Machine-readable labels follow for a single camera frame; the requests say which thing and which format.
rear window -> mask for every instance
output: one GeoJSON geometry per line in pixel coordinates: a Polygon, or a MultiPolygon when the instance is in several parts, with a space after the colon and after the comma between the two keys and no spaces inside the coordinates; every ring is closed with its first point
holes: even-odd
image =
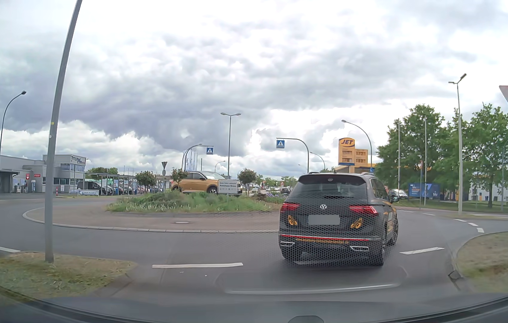
{"type": "Polygon", "coordinates": [[[357,199],[367,198],[365,180],[351,175],[306,175],[301,176],[289,197],[316,198],[343,196],[357,199]]]}

light pole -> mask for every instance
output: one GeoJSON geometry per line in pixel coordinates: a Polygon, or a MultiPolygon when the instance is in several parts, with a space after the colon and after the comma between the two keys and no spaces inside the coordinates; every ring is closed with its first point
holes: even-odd
{"type": "Polygon", "coordinates": [[[56,149],[56,133],[58,131],[58,115],[60,114],[60,100],[63,97],[64,76],[66,75],[66,65],[68,56],[71,52],[72,36],[74,35],[78,12],[82,0],[77,0],[74,12],[72,12],[71,24],[68,27],[68,34],[64,43],[63,58],[58,70],[58,79],[56,89],[54,90],[54,103],[52,105],[52,117],[50,119],[50,133],[48,135],[48,154],[46,157],[46,193],[44,197],[44,230],[45,230],[45,260],[49,263],[54,262],[54,253],[52,249],[52,191],[54,186],[54,151],[56,149]]]}
{"type": "Polygon", "coordinates": [[[423,117],[423,132],[424,132],[424,140],[423,140],[423,205],[426,204],[426,195],[427,195],[427,118],[423,117]]]}
{"type": "Polygon", "coordinates": [[[198,146],[202,146],[202,144],[197,144],[197,145],[194,145],[190,148],[188,148],[183,154],[182,154],[182,165],[180,165],[180,169],[183,169],[184,171],[186,171],[186,164],[184,163],[184,158],[186,157],[186,154],[188,153],[189,150],[191,150],[192,148],[194,147],[198,147],[198,146]]]}
{"type": "Polygon", "coordinates": [[[317,157],[320,157],[320,159],[322,160],[322,163],[324,163],[324,169],[326,169],[326,162],[324,161],[324,158],[322,158],[322,156],[318,155],[317,153],[313,153],[314,155],[316,155],[317,157]]]}
{"type": "Polygon", "coordinates": [[[230,117],[230,126],[228,130],[228,165],[226,165],[226,170],[228,170],[228,177],[230,177],[230,138],[232,136],[232,117],[237,115],[241,115],[241,113],[228,114],[228,113],[220,113],[221,115],[227,115],[230,117]]]}
{"type": "Polygon", "coordinates": [[[401,120],[398,123],[398,196],[400,196],[400,171],[401,171],[401,120]]]}
{"type": "Polygon", "coordinates": [[[505,187],[505,162],[506,162],[506,148],[507,148],[508,140],[503,144],[503,157],[502,157],[502,212],[503,212],[503,197],[504,197],[504,187],[505,187]]]}
{"type": "Polygon", "coordinates": [[[25,95],[26,94],[26,91],[22,91],[20,92],[19,95],[17,95],[16,97],[13,97],[12,100],[10,100],[10,102],[6,105],[6,109],[4,110],[4,114],[3,114],[3,124],[2,126],[0,127],[0,151],[2,150],[2,132],[4,130],[4,117],[6,116],[6,110],[8,110],[8,106],[13,103],[14,99],[20,97],[21,95],[25,95]]]}
{"type": "Polygon", "coordinates": [[[216,172],[216,167],[222,163],[225,163],[226,161],[225,160],[222,160],[221,162],[217,163],[216,165],[214,165],[214,172],[216,172]]]}
{"type": "Polygon", "coordinates": [[[353,123],[345,121],[345,120],[342,120],[342,122],[354,125],[365,133],[365,136],[368,138],[368,141],[369,141],[369,167],[373,168],[373,166],[372,166],[373,165],[372,164],[373,163],[373,148],[372,148],[372,141],[369,139],[368,133],[366,133],[364,129],[362,129],[360,126],[358,126],[356,124],[353,124],[353,123]]]}
{"type": "Polygon", "coordinates": [[[461,148],[462,148],[462,140],[461,140],[461,106],[460,106],[460,82],[461,80],[464,79],[464,77],[466,76],[467,74],[464,73],[464,75],[462,75],[459,79],[459,81],[457,82],[448,82],[450,84],[455,84],[456,85],[456,89],[457,89],[457,113],[458,113],[458,118],[457,118],[457,132],[458,132],[458,146],[459,146],[459,155],[460,155],[460,183],[459,183],[459,197],[458,197],[458,200],[457,200],[457,215],[458,216],[461,216],[461,211],[462,211],[462,206],[463,206],[463,201],[464,201],[464,172],[463,172],[463,169],[464,169],[464,162],[463,162],[463,156],[462,156],[462,152],[461,152],[461,148]]]}
{"type": "Polygon", "coordinates": [[[276,139],[297,140],[297,141],[300,141],[302,144],[304,144],[304,146],[306,146],[306,151],[308,152],[308,166],[306,167],[306,173],[309,173],[310,172],[310,149],[308,148],[308,145],[306,145],[306,143],[302,139],[298,139],[298,138],[281,138],[281,137],[276,137],[276,139]]]}

license plate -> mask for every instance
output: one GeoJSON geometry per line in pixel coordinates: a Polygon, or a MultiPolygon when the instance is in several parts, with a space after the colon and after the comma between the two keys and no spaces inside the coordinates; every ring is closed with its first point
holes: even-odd
{"type": "Polygon", "coordinates": [[[311,214],[308,216],[308,225],[339,225],[339,215],[311,214]]]}

gold suv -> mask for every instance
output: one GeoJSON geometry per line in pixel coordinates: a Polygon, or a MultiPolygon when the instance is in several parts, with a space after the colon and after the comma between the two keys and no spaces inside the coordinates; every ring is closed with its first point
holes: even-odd
{"type": "MultiPolygon", "coordinates": [[[[173,182],[172,190],[179,190],[185,193],[208,192],[217,194],[219,179],[224,180],[226,178],[215,172],[190,172],[188,177],[180,181],[180,184],[173,182]]],[[[238,194],[242,194],[242,186],[240,184],[238,184],[238,194]]]]}

traffic island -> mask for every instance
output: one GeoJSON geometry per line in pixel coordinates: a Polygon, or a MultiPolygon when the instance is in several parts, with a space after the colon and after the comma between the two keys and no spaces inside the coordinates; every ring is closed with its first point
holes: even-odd
{"type": "Polygon", "coordinates": [[[270,196],[264,201],[246,196],[227,196],[206,192],[184,194],[178,191],[121,198],[108,205],[112,212],[132,213],[220,213],[276,211],[284,200],[270,196]]]}
{"type": "MultiPolygon", "coordinates": [[[[279,211],[128,213],[106,211],[100,205],[56,205],[53,224],[73,229],[117,231],[257,233],[276,232],[279,215],[279,211]]],[[[22,217],[43,224],[44,208],[29,210],[22,217]]]]}
{"type": "Polygon", "coordinates": [[[19,252],[0,258],[0,306],[34,299],[89,295],[121,279],[132,261],[19,252]]]}
{"type": "Polygon", "coordinates": [[[508,231],[469,240],[457,253],[459,271],[476,292],[508,292],[508,231]]]}

